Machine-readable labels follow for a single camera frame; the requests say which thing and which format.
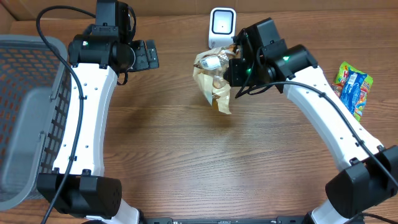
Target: colorful package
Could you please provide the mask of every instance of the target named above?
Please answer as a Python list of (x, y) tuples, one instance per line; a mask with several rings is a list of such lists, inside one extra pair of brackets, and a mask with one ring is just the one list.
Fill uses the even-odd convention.
[[(348, 77), (350, 76), (350, 72), (351, 74), (356, 73), (356, 77), (355, 80), (353, 78), (353, 81), (351, 81), (351, 79), (348, 79)], [(357, 78), (364, 78), (363, 81), (357, 80)], [(347, 79), (349, 80), (349, 82), (354, 82), (359, 84), (359, 82), (361, 82), (360, 84), (360, 91), (359, 91), (359, 96), (358, 96), (358, 92), (357, 95), (358, 97), (354, 97), (354, 95), (348, 96), (346, 94), (343, 94), (343, 91), (345, 89), (345, 85), (346, 85), (346, 81)], [(363, 72), (357, 70), (356, 68), (352, 67), (350, 64), (348, 64), (347, 62), (343, 62), (340, 65), (340, 70), (337, 74), (336, 80), (335, 82), (332, 84), (332, 89), (335, 91), (336, 95), (338, 97), (340, 97), (340, 99), (343, 101), (346, 101), (345, 105), (347, 106), (347, 108), (350, 110), (350, 112), (354, 115), (354, 117), (356, 118), (357, 121), (361, 120), (362, 117), (362, 113), (366, 104), (366, 99), (368, 97), (369, 91), (372, 87), (373, 84), (373, 78), (370, 77), (367, 74), (364, 74)], [(351, 104), (349, 104), (347, 102), (347, 100), (354, 100), (354, 102), (351, 102)]]
[(351, 114), (355, 112), (356, 104), (361, 95), (361, 86), (367, 76), (367, 74), (348, 71), (348, 82), (344, 85), (340, 99)]

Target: crumpled paper bag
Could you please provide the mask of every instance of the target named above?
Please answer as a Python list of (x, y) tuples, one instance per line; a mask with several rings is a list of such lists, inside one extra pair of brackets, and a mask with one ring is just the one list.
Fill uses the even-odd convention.
[(193, 79), (209, 104), (216, 110), (231, 114), (229, 93), (231, 87), (223, 78), (229, 60), (236, 57), (234, 45), (218, 47), (197, 55), (193, 63)]

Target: table surface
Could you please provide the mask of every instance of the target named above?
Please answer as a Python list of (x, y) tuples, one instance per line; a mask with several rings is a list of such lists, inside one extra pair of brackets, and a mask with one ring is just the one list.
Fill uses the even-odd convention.
[[(385, 146), (398, 143), (397, 9), (238, 14), (237, 28), (272, 17), (288, 47), (303, 44), (329, 82), (347, 61), (374, 84), (361, 124)], [(42, 21), (66, 46), (93, 20)], [(105, 176), (120, 179), (123, 199), (147, 217), (271, 218), (304, 215), (325, 199), (338, 171), (301, 111), (273, 88), (213, 110), (192, 78), (207, 50), (208, 16), (137, 18), (136, 39), (154, 39), (160, 68), (131, 73), (109, 107)], [(37, 35), (35, 22), (12, 34)], [(38, 223), (48, 203), (26, 201), (0, 222)], [(398, 220), (398, 198), (369, 212)], [(83, 220), (52, 212), (49, 223)]]

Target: plastic basket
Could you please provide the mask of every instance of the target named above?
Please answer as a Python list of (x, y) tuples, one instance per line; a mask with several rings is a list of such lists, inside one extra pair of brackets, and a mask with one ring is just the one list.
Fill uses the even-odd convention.
[[(62, 42), (48, 40), (67, 58)], [(0, 35), (0, 210), (42, 198), (37, 174), (51, 172), (68, 114), (64, 73), (40, 37)]]

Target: snack package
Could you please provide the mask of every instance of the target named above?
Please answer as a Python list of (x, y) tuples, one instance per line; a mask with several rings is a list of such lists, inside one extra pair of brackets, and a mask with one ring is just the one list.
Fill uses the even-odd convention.
[(231, 87), (223, 78), (229, 67), (229, 60), (236, 57), (234, 45), (218, 47), (197, 55), (193, 63), (193, 79), (216, 110), (231, 114), (229, 111), (229, 93)]
[(352, 67), (349, 63), (343, 62), (331, 87), (356, 120), (360, 121), (372, 84), (372, 77)]

